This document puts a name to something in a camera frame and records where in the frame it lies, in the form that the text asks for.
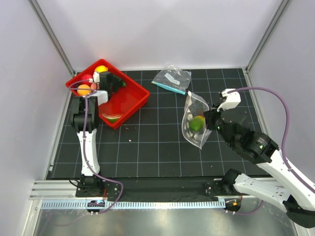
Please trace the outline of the pink toy peach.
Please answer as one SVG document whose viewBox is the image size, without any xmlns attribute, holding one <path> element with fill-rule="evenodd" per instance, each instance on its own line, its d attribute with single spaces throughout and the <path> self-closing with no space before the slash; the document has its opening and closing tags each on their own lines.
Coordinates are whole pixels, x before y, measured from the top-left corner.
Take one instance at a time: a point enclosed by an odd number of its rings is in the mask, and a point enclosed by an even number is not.
<svg viewBox="0 0 315 236">
<path fill-rule="evenodd" d="M 98 83 L 95 83 L 95 82 L 91 83 L 91 90 L 98 90 L 98 89 L 99 89 Z"/>
</svg>

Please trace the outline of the green toy cucumber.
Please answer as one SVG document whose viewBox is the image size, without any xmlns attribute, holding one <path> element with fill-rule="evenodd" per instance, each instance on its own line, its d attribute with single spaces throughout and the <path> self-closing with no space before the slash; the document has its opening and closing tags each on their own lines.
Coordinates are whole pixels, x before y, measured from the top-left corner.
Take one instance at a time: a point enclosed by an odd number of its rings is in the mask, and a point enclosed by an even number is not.
<svg viewBox="0 0 315 236">
<path fill-rule="evenodd" d="M 117 78 L 116 79 L 116 84 L 117 84 L 117 86 L 119 88 L 121 88 L 121 87 L 125 88 L 126 87 L 125 81 L 123 79 L 121 79 L 121 78 Z"/>
</svg>

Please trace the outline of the green orange toy mango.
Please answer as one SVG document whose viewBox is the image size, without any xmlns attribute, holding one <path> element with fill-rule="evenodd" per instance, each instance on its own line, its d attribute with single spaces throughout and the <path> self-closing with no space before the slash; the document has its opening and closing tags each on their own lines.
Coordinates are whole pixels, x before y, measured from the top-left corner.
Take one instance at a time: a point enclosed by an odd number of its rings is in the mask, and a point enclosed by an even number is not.
<svg viewBox="0 0 315 236">
<path fill-rule="evenodd" d="M 189 128 L 193 132 L 199 132 L 203 129 L 205 118 L 203 116 L 194 116 L 189 122 Z"/>
</svg>

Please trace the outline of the white-spotted clear zip bag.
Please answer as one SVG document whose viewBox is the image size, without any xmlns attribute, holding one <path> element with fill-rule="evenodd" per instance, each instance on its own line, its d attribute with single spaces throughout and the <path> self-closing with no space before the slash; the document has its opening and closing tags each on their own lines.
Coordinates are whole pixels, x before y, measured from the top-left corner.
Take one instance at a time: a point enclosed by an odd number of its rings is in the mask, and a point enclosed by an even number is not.
<svg viewBox="0 0 315 236">
<path fill-rule="evenodd" d="M 204 117 L 204 112 L 209 110 L 208 103 L 201 96 L 187 92 L 181 124 L 182 134 L 189 143 L 199 149 L 202 149 L 212 132 L 207 128 Z"/>
</svg>

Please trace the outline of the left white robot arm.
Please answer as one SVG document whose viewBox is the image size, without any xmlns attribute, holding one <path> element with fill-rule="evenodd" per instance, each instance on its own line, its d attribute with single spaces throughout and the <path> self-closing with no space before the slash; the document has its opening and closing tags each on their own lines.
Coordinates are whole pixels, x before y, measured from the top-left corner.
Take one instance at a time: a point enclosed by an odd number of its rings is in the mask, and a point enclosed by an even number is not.
<svg viewBox="0 0 315 236">
<path fill-rule="evenodd" d="M 110 72 L 95 72 L 92 78 L 84 80 L 91 85 L 75 82 L 70 88 L 82 95 L 75 97 L 71 107 L 71 126 L 74 128 L 80 143 L 82 170 L 80 184 L 94 197 L 102 195 L 104 184 L 100 176 L 100 166 L 96 153 L 96 133 L 99 126 L 98 105 L 109 102 L 123 80 Z"/>
</svg>

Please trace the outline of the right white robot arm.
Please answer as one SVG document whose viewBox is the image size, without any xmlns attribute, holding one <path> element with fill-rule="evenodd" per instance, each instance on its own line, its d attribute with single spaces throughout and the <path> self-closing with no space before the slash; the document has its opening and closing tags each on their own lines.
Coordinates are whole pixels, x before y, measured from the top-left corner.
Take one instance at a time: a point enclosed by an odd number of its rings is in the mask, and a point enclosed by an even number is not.
<svg viewBox="0 0 315 236">
<path fill-rule="evenodd" d="M 255 196 L 286 213 L 290 220 L 304 228 L 315 226 L 314 183 L 283 157 L 279 146 L 266 134 L 252 131 L 236 122 L 226 122 L 215 108 L 204 112 L 206 128 L 216 130 L 225 143 L 243 159 L 255 164 L 280 183 L 271 186 L 246 174 L 229 169 L 214 182 L 214 193 L 236 192 Z"/>
</svg>

